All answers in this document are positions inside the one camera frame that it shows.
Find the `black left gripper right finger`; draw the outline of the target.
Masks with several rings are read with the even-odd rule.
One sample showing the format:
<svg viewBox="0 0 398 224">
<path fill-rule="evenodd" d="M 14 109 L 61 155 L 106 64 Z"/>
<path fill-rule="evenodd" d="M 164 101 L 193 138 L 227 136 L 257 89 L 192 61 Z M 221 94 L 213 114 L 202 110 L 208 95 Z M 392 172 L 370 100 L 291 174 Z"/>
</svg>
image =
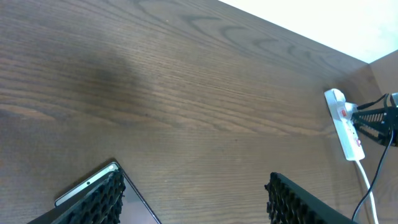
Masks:
<svg viewBox="0 0 398 224">
<path fill-rule="evenodd" d="M 280 173 L 272 172 L 264 188 L 269 195 L 266 212 L 271 223 L 354 223 Z"/>
</svg>

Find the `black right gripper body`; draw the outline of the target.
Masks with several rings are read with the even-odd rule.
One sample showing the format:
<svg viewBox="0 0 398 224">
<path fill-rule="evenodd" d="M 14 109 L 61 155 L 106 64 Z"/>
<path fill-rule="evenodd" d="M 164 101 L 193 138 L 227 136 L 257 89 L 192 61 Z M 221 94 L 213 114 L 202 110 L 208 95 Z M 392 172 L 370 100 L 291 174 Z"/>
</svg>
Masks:
<svg viewBox="0 0 398 224">
<path fill-rule="evenodd" d="M 391 142 L 391 146 L 397 147 L 397 108 L 388 107 L 385 122 L 388 126 L 387 138 L 388 142 Z"/>
</svg>

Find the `white USB charger adapter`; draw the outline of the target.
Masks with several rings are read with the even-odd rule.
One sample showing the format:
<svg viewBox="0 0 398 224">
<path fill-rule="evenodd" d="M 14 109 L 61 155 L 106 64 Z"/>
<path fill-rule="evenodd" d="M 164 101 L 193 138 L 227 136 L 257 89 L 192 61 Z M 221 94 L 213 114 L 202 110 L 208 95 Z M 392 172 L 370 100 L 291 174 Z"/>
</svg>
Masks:
<svg viewBox="0 0 398 224">
<path fill-rule="evenodd" d="M 350 121 L 352 120 L 353 113 L 356 113 L 357 110 L 357 105 L 353 103 L 348 103 L 345 102 L 342 105 L 339 106 L 338 108 L 338 114 L 340 117 L 340 120 L 342 121 Z"/>
</svg>

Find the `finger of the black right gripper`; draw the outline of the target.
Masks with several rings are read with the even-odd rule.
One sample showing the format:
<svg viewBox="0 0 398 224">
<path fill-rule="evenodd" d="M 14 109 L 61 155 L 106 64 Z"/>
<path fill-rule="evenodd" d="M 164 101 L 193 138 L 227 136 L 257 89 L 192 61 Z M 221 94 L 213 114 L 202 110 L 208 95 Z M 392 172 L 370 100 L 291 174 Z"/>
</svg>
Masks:
<svg viewBox="0 0 398 224">
<path fill-rule="evenodd" d="M 365 135 L 374 142 L 378 143 L 379 145 L 387 146 L 390 143 L 391 140 L 390 131 L 388 131 L 387 134 L 385 134 L 384 132 L 379 132 L 373 128 L 359 124 L 355 124 L 354 127 L 358 132 Z"/>
<path fill-rule="evenodd" d="M 357 110 L 352 115 L 354 123 L 376 123 L 384 124 L 389 107 L 377 108 L 373 110 Z"/>
</svg>

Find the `white power strip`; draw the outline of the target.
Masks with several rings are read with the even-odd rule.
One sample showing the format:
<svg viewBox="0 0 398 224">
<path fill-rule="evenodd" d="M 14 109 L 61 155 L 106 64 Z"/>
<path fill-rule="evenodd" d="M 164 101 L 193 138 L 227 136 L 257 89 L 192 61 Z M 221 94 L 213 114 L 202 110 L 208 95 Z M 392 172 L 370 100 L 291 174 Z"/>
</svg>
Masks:
<svg viewBox="0 0 398 224">
<path fill-rule="evenodd" d="M 332 88 L 324 92 L 324 96 L 346 160 L 360 161 L 364 159 L 363 147 L 353 120 L 342 121 L 338 114 L 339 106 L 347 102 L 345 95 L 340 90 Z"/>
</svg>

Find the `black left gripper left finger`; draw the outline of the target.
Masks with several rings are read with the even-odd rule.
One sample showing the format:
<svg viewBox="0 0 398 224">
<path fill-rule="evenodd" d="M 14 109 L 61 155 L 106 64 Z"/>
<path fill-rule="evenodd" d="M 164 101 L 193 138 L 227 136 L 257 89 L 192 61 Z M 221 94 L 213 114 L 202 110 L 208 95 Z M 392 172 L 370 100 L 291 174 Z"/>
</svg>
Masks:
<svg viewBox="0 0 398 224">
<path fill-rule="evenodd" d="M 29 224 L 119 224 L 125 189 L 122 171 L 112 171 L 75 202 L 54 208 Z"/>
</svg>

